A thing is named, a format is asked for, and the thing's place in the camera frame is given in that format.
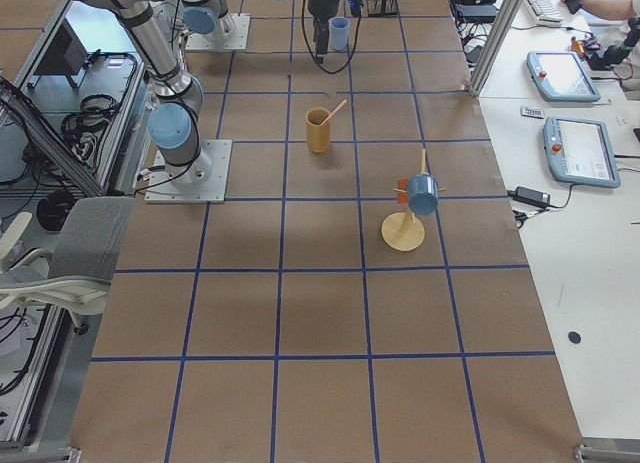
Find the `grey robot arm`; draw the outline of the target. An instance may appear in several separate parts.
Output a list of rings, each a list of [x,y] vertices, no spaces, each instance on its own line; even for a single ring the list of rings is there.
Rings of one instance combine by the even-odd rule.
[[[164,158],[168,180],[180,186],[207,180],[212,162],[197,128],[203,90],[154,20],[152,5],[166,0],[75,1],[113,13],[150,72],[160,105],[151,111],[148,131]],[[214,13],[214,1],[196,0],[196,7]]]
[[[230,39],[236,24],[229,14],[227,0],[180,0],[183,5],[182,21],[192,33],[210,41]]]

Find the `person's forearm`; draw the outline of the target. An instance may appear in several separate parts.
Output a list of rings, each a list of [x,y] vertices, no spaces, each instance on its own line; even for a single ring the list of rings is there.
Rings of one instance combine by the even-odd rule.
[[[583,0],[583,5],[588,13],[607,21],[639,15],[639,0]]]

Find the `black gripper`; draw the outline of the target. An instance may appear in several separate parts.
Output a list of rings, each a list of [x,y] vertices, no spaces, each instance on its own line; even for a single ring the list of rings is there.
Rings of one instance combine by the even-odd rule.
[[[314,61],[317,64],[322,64],[328,54],[329,20],[337,14],[338,6],[339,0],[308,0],[307,2],[307,8],[313,17]]]

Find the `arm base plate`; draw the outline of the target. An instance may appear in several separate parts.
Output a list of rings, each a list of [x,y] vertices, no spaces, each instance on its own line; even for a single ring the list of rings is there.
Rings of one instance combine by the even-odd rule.
[[[245,51],[250,20],[249,13],[228,13],[215,23],[202,23],[188,27],[186,51],[196,53]]]
[[[231,154],[230,139],[201,140],[200,155],[184,174],[171,165],[168,171],[151,173],[144,200],[149,204],[223,203]]]

